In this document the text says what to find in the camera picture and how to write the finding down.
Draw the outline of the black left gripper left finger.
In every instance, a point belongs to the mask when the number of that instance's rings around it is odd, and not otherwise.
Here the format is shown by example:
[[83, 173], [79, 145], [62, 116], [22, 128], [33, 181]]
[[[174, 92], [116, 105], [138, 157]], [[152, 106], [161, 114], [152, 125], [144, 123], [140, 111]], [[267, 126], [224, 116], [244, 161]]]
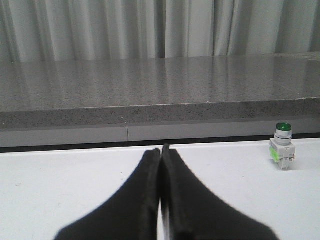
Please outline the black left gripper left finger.
[[122, 187], [96, 210], [63, 228], [58, 240], [155, 240], [159, 149], [147, 150]]

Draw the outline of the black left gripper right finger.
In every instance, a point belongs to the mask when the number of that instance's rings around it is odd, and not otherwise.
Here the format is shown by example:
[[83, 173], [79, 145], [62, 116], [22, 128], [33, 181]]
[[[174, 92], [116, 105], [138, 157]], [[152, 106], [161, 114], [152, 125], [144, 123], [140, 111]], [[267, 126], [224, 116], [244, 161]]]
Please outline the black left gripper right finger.
[[161, 157], [161, 210], [168, 240], [278, 238], [268, 226], [213, 194], [167, 144]]

